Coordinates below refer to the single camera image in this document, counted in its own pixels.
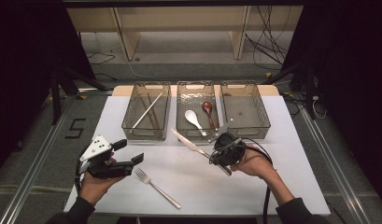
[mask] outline wooden spoon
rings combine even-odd
[[[202,108],[205,110],[205,112],[207,113],[208,115],[208,119],[210,120],[210,128],[212,130],[215,130],[215,125],[214,125],[214,121],[213,119],[211,118],[211,111],[213,109],[213,105],[208,102],[208,101],[205,101],[202,103]]]

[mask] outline fork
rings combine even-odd
[[[172,199],[170,196],[168,196],[168,194],[164,193],[156,185],[152,184],[152,180],[150,179],[150,177],[147,174],[144,173],[144,171],[142,171],[140,168],[137,168],[135,170],[135,173],[138,175],[138,177],[140,177],[141,181],[144,182],[144,184],[149,184],[152,187],[154,187],[156,190],[158,190],[162,194],[162,196],[165,199],[167,199],[167,201],[169,201],[176,209],[181,208],[181,205],[178,202],[176,202],[174,199]]]

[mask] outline spoon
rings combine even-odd
[[[187,110],[185,111],[185,118],[192,124],[194,124],[202,134],[202,136],[207,136],[207,133],[203,131],[202,126],[200,126],[199,121],[197,120],[196,114],[193,110]]]
[[[215,130],[214,121],[213,121],[213,119],[211,118],[211,111],[212,111],[212,109],[213,109],[213,105],[212,105],[210,102],[205,101],[205,102],[202,103],[202,108],[203,108],[203,110],[204,110],[204,111],[207,113],[207,115],[208,115],[208,119],[210,120],[210,128],[211,128],[212,130]]]

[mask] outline white table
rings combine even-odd
[[[97,125],[94,137],[101,134],[114,143],[125,138],[121,128],[129,103],[129,96],[110,96]],[[293,126],[290,114],[281,96],[262,97],[272,127],[265,139],[258,141],[270,154],[275,168],[295,197],[302,197],[312,214],[330,214],[304,148]],[[168,130],[176,127],[175,98],[171,100]],[[212,145],[201,146],[212,152]],[[234,172],[224,174],[207,158],[190,151],[177,141],[171,131],[164,142],[140,145],[129,142],[115,152],[117,161],[128,161],[144,152],[144,161],[136,167],[151,176],[153,183],[182,205],[177,210],[152,186],[145,185],[136,175],[127,176],[114,185],[96,205],[96,213],[137,217],[255,217],[262,214],[265,183],[258,177]],[[64,211],[75,202],[73,188]],[[269,202],[269,215],[276,214],[277,203],[273,195]]]

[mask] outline gray transparent basket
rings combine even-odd
[[[222,81],[220,100],[224,122],[233,119],[228,133],[251,139],[267,135],[271,125],[255,81]]]
[[[177,83],[177,132],[191,141],[204,142],[212,137],[215,130],[211,130],[207,113],[202,103],[212,104],[211,118],[219,127],[216,96],[212,81],[179,81]],[[206,136],[202,136],[199,129],[186,120],[185,111],[193,110]]]
[[[147,111],[159,94],[162,95],[145,117],[140,120],[141,116]],[[170,83],[136,82],[123,123],[121,124],[121,128],[124,130],[127,139],[164,141],[167,133],[170,101]]]

